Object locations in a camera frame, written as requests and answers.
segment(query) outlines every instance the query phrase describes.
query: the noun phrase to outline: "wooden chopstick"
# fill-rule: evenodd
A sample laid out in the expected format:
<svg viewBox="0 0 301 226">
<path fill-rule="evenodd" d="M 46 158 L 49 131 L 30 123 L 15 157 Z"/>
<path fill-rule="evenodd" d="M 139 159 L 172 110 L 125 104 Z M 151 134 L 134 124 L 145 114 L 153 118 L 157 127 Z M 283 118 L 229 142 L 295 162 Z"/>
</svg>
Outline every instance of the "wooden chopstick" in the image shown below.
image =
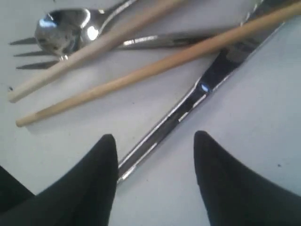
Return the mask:
<svg viewBox="0 0 301 226">
<path fill-rule="evenodd" d="M 260 30 L 275 26 L 293 16 L 301 14 L 301 1 L 291 6 L 279 9 L 269 15 L 255 19 L 241 27 L 217 35 L 213 38 L 200 42 L 190 48 L 187 48 L 177 54 L 166 57 L 146 67 L 138 69 L 122 78 L 99 85 L 86 92 L 82 92 L 53 106 L 45 108 L 39 112 L 30 114 L 24 118 L 18 119 L 16 125 L 22 127 L 36 121 L 48 118 L 58 113 L 64 112 L 85 102 L 102 97 L 112 91 L 121 89 L 130 84 L 149 78 L 153 75 L 167 71 L 168 69 L 180 66 L 186 62 L 192 61 L 200 56 L 209 54 L 222 49 L 225 46 L 242 40 L 251 34 Z"/>
<path fill-rule="evenodd" d="M 38 73 L 26 83 L 16 87 L 14 91 L 10 91 L 8 93 L 8 100 L 15 103 L 39 88 L 58 79 L 70 69 L 78 67 L 85 61 L 111 50 L 138 30 L 160 19 L 186 1 L 188 0 L 157 0 L 155 6 L 144 9 L 143 13 L 134 16 L 127 23 L 121 24 L 112 31 L 104 34 L 98 40 L 75 52 L 67 61 L 57 63 L 49 69 Z"/>
</svg>

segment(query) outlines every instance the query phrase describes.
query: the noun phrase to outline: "chopstick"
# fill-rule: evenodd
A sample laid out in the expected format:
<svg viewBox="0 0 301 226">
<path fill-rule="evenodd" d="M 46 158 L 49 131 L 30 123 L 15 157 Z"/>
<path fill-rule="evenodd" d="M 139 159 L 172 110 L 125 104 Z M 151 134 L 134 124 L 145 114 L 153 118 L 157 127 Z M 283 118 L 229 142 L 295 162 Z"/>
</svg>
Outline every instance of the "chopstick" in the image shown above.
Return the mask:
<svg viewBox="0 0 301 226">
<path fill-rule="evenodd" d="M 153 64 L 138 69 L 122 78 L 99 85 L 86 92 L 82 92 L 53 106 L 45 108 L 39 112 L 30 114 L 18 119 L 16 125 L 22 127 L 33 122 L 40 121 L 80 104 L 102 97 L 105 94 L 134 84 L 138 81 L 149 78 L 153 75 L 167 71 L 168 69 L 180 66 L 186 62 L 192 61 L 200 56 L 209 54 L 222 49 L 225 46 L 240 41 L 251 34 L 275 26 L 293 16 L 301 14 L 301 1 L 291 6 L 279 9 L 269 15 L 255 19 L 241 27 L 234 28 L 213 38 L 202 41 L 190 48 L 187 48 L 177 54 L 166 57 Z"/>
<path fill-rule="evenodd" d="M 8 100 L 15 103 L 39 88 L 58 79 L 70 69 L 78 67 L 85 61 L 111 50 L 138 30 L 160 19 L 186 1 L 188 0 L 157 0 L 155 6 L 144 9 L 141 14 L 134 16 L 125 24 L 121 24 L 112 31 L 104 34 L 98 40 L 75 52 L 67 61 L 59 62 L 49 69 L 37 73 L 31 80 L 10 91 L 8 93 Z"/>
</svg>

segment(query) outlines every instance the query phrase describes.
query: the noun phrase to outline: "white table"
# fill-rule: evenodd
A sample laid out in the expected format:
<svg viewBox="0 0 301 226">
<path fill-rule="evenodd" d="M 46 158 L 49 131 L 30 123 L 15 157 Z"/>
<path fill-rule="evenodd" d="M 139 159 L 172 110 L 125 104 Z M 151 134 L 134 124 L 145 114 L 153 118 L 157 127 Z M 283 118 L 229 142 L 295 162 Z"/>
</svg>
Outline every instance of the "white table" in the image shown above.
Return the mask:
<svg viewBox="0 0 301 226">
<path fill-rule="evenodd" d="M 68 73 L 17 104 L 9 86 L 32 76 L 17 71 L 44 58 L 13 58 L 37 47 L 7 43 L 32 36 L 35 21 L 62 7 L 108 7 L 117 0 L 4 0 L 0 8 L 0 165 L 37 194 L 75 165 L 106 133 L 119 157 L 184 95 L 210 65 L 208 56 L 27 128 L 15 119 L 97 84 L 125 75 L 176 50 L 111 52 Z M 144 0 L 131 13 L 151 4 Z M 195 0 L 140 35 L 188 32 L 238 24 L 249 0 Z M 193 135 L 208 131 L 245 165 L 301 194 L 301 18 L 290 21 L 199 107 L 121 187 L 111 213 L 117 225 L 209 225 L 193 165 Z"/>
</svg>

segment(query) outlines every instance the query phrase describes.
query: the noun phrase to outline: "metal knife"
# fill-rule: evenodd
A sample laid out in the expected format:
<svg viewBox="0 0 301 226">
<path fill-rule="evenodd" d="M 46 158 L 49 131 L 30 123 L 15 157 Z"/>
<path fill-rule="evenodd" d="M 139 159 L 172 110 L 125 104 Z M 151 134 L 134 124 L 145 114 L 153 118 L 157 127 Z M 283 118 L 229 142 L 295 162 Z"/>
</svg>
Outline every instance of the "metal knife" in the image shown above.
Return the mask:
<svg viewBox="0 0 301 226">
<path fill-rule="evenodd" d="M 289 0 L 261 0 L 242 22 L 248 22 L 257 16 L 287 3 Z M 209 95 L 217 90 L 254 54 L 260 45 L 273 35 L 281 24 L 269 31 L 261 32 L 253 37 L 223 49 L 207 71 L 198 79 L 188 93 L 174 106 L 167 115 L 119 162 L 118 183 L 126 180 L 155 148 L 177 127 L 188 115 Z"/>
</svg>

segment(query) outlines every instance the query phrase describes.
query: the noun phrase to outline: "knife blade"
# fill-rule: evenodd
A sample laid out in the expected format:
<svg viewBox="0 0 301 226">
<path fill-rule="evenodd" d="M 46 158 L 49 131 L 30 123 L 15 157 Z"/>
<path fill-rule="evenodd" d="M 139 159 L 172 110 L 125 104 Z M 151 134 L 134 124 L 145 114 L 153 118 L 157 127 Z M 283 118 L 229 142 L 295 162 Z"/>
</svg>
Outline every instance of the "knife blade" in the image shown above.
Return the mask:
<svg viewBox="0 0 301 226">
<path fill-rule="evenodd" d="M 242 22 L 287 3 L 289 0 L 261 0 L 247 14 Z M 253 37 L 223 49 L 206 72 L 198 79 L 188 93 L 173 107 L 162 120 L 119 162 L 118 184 L 125 181 L 141 165 L 155 148 L 185 119 L 189 113 L 204 102 L 240 67 L 250 55 L 271 37 L 281 26 L 261 32 Z"/>
</svg>

